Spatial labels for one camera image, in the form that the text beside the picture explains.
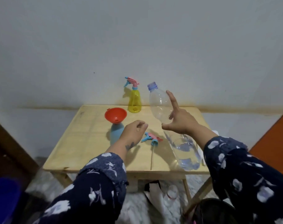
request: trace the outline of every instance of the navy floral shirt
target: navy floral shirt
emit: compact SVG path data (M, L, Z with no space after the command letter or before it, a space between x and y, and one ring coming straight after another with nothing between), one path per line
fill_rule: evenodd
M243 223L283 224L283 175L248 153L245 144L217 136L204 148L213 189L229 198ZM126 195L126 168L114 153L90 160L34 222L114 223Z

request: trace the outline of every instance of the clear plastic bottle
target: clear plastic bottle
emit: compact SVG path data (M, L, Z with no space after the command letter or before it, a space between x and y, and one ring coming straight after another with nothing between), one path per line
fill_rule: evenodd
M154 117L162 123L171 123L169 115L173 111L173 106L167 93L159 89L155 82L150 83L148 89L150 91L150 107ZM201 157L192 138L173 131L164 131L164 134L173 149L178 164L184 170L199 169Z

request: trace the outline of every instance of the table top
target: table top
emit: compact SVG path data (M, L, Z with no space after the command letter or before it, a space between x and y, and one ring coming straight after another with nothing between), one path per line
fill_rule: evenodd
M56 147L51 152L43 169L47 171L63 171L65 173L77 173L92 158L104 153L110 146L109 136L111 123L104 114L107 109L120 107L127 110L127 106L108 105L83 105L76 113ZM199 109L195 107L182 107L192 114L199 124L209 127ZM151 141L138 143L127 155L125 166L128 173L172 173L184 174L209 174L206 166L197 170L184 171L177 163L172 149L165 138L161 123L152 115L149 106L143 106L139 113L127 111L127 117L123 120L124 126L137 120L144 120L149 124L147 132L163 139L154 148L152 169Z

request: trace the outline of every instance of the yellow spray bottle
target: yellow spray bottle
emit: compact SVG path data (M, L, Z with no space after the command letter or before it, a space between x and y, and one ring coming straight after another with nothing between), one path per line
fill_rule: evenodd
M128 84L133 85L128 104L128 111L132 113L138 113L142 109L141 96L137 90L137 85L139 85L139 83L130 77L125 77L125 79L127 79L127 82L124 87L126 87Z

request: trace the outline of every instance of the black bag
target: black bag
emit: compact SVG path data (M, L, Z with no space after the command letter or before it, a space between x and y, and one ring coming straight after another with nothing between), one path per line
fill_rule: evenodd
M219 199L202 200L195 208L192 224L239 224L234 207Z

